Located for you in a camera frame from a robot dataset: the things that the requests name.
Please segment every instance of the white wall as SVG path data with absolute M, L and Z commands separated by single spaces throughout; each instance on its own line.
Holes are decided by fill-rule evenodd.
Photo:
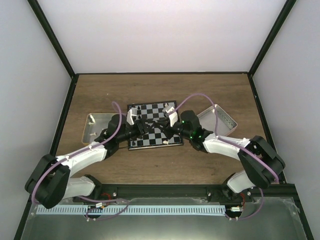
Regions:
M 14 238 L 25 183 L 50 150 L 70 77 L 26 0 L 0 8 L 0 238 Z
M 320 239 L 320 1 L 297 1 L 254 82 L 288 181 Z
M 248 71 L 285 0 L 39 0 L 76 73 Z

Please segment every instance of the chessboard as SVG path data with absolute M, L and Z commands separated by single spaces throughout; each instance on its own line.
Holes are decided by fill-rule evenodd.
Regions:
M 164 118 L 165 114 L 163 109 L 165 106 L 177 107 L 176 101 L 167 101 L 167 102 L 152 102 L 152 103 L 139 103 L 139 104 L 129 104 L 127 106 L 128 111 L 131 108 L 137 109 L 137 118 L 138 119 L 148 119 L 153 121 L 158 121 L 160 118 Z M 183 145 L 183 139 L 179 135 L 174 135 L 172 138 L 167 139 L 165 134 L 160 131 L 158 127 L 153 127 L 149 129 L 148 133 L 142 135 L 141 138 L 136 140 L 128 141 L 129 150 L 137 149 L 149 149 L 149 148 L 159 148 L 159 147 L 168 147 L 168 146 L 179 146 Z

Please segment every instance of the brown wood surface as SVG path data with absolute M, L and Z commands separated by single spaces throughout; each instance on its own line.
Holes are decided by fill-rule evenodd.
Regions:
M 58 146 L 57 156 L 82 148 L 82 136 L 89 113 L 114 113 L 116 101 L 123 111 L 127 104 L 176 100 L 181 103 L 193 93 L 207 94 L 237 123 L 235 138 L 264 137 L 263 127 L 245 74 L 150 74 L 80 75 Z M 179 112 L 196 114 L 210 107 L 201 96 L 191 98 Z M 102 183 L 123 184 L 221 184 L 239 172 L 239 161 L 219 154 L 183 146 L 129 151 L 120 149 L 102 162 L 94 163 L 75 177 L 90 174 Z

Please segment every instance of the robotic arm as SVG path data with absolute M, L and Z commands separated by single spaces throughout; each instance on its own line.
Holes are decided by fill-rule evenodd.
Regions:
M 182 112 L 181 121 L 172 106 L 167 106 L 164 111 L 166 118 L 153 124 L 159 127 L 168 139 L 174 134 L 178 134 L 189 140 L 189 143 L 197 151 L 218 153 L 241 161 L 244 170 L 232 174 L 222 185 L 222 192 L 229 199 L 244 189 L 254 186 L 262 189 L 267 188 L 274 181 L 274 176 L 245 151 L 223 140 L 236 143 L 259 156 L 277 175 L 285 167 L 285 163 L 276 151 L 260 136 L 255 136 L 252 139 L 223 137 L 221 140 L 221 137 L 216 136 L 212 131 L 202 128 L 198 117 L 192 110 Z M 102 130 L 100 136 L 86 147 L 87 149 L 83 148 L 58 157 L 50 154 L 43 156 L 25 184 L 25 190 L 31 194 L 44 172 L 53 164 L 61 162 L 40 183 L 35 198 L 48 209 L 57 205 L 62 199 L 76 196 L 88 196 L 97 200 L 102 188 L 102 184 L 97 179 L 91 175 L 79 178 L 71 177 L 85 167 L 111 157 L 119 149 L 119 143 L 147 133 L 152 126 L 149 127 L 146 124 L 147 119 L 136 119 L 136 112 L 136 109 L 130 109 L 127 117 L 119 114 L 114 115 L 108 128 Z M 118 133 L 107 143 L 94 147 L 116 131 L 120 118 L 122 118 L 122 124 Z

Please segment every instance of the gray tray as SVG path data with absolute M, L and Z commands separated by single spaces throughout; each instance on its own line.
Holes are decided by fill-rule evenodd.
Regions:
M 218 113 L 218 134 L 221 136 L 228 136 L 238 126 L 229 114 L 227 114 L 218 104 L 215 104 L 216 111 Z M 209 131 L 215 131 L 216 115 L 214 107 L 211 106 L 197 115 L 202 128 Z
M 93 142 L 103 129 L 108 127 L 113 115 L 116 113 L 89 113 L 86 117 L 82 143 L 87 145 Z

